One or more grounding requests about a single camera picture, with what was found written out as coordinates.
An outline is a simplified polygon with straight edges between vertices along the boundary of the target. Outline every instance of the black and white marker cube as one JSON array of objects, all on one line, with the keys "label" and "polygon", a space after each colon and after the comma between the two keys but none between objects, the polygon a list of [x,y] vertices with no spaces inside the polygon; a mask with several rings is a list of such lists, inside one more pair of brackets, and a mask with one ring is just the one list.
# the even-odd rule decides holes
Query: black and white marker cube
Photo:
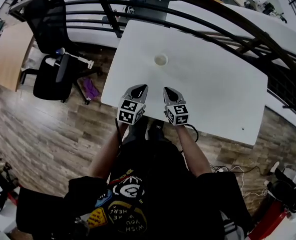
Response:
[{"label": "black and white marker cube", "polygon": [[166,116],[174,126],[188,123],[189,113],[185,104],[166,107]]},{"label": "black and white marker cube", "polygon": [[143,115],[145,107],[146,106],[143,103],[121,98],[118,107],[117,119],[120,122],[134,125]]}]

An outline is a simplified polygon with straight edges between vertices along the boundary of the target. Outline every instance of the black sleeve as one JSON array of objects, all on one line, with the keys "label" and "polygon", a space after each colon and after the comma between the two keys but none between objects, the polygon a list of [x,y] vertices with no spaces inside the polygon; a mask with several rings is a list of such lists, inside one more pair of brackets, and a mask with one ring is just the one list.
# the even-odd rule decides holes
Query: black sleeve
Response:
[{"label": "black sleeve", "polygon": [[251,227],[251,216],[244,203],[236,176],[232,172],[205,173],[197,178],[200,195],[225,213],[245,234]]},{"label": "black sleeve", "polygon": [[64,197],[65,206],[73,216],[91,213],[106,187],[107,183],[101,178],[85,176],[71,179],[69,192]]}]

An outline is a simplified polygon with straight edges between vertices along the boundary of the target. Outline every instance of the wooden table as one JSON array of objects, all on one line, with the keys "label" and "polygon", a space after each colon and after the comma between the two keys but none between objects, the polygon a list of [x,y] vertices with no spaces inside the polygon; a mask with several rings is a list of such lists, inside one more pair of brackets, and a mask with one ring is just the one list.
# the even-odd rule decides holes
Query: wooden table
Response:
[{"label": "wooden table", "polygon": [[0,38],[0,85],[17,91],[21,67],[33,40],[33,33],[26,22],[4,29]]},{"label": "wooden table", "polygon": [[[158,66],[155,56],[166,54]],[[117,107],[131,86],[149,86],[145,115],[167,121],[163,88],[182,93],[197,130],[249,145],[259,132],[267,76],[221,47],[175,29],[129,21],[101,102]]]}]

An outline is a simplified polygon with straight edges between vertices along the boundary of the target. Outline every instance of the forearm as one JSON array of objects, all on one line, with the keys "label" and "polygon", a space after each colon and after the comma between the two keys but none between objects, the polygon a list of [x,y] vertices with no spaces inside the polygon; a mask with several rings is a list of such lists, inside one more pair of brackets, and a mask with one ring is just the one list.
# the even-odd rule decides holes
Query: forearm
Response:
[{"label": "forearm", "polygon": [[[128,124],[119,124],[121,138],[127,127]],[[115,130],[107,142],[101,147],[101,150],[93,158],[89,167],[88,176],[106,180],[109,177],[113,162],[118,155],[118,148],[118,131]]]},{"label": "forearm", "polygon": [[210,164],[204,153],[192,139],[184,125],[175,126],[179,140],[186,158],[188,168],[198,177],[201,174],[211,173]]}]

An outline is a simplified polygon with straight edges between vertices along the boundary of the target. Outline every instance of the chair backrest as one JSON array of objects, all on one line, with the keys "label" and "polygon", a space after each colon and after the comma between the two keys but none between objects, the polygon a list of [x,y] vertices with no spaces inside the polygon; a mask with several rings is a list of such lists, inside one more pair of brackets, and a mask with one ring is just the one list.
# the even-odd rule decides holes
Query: chair backrest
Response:
[{"label": "chair backrest", "polygon": [[24,17],[44,54],[53,54],[71,43],[64,0],[33,0],[26,6]]}]

